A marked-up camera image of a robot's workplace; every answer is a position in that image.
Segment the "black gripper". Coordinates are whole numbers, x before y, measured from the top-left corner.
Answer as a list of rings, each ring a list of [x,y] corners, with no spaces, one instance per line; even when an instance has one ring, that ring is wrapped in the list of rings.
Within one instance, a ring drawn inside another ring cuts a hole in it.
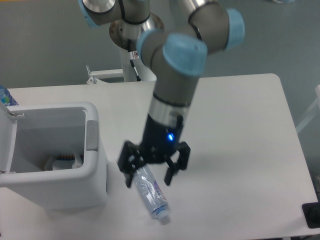
[[[184,127],[182,115],[176,118],[175,126],[166,126],[147,116],[140,145],[125,141],[117,161],[119,170],[125,177],[125,185],[131,188],[133,178],[138,169],[147,164],[167,163],[168,168],[164,183],[169,186],[178,171],[187,169],[191,148],[179,142]],[[171,156],[178,151],[178,158],[173,162]]]

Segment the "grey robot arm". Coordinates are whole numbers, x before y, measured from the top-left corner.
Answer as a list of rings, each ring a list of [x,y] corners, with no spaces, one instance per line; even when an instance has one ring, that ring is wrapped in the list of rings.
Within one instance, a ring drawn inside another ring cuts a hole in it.
[[[217,0],[183,0],[181,5],[187,11],[186,26],[147,29],[137,41],[127,41],[156,76],[142,140],[125,141],[117,162],[127,187],[148,164],[168,165],[166,185],[187,168],[191,149],[180,137],[207,57],[245,38],[244,19],[236,9],[223,8]]]

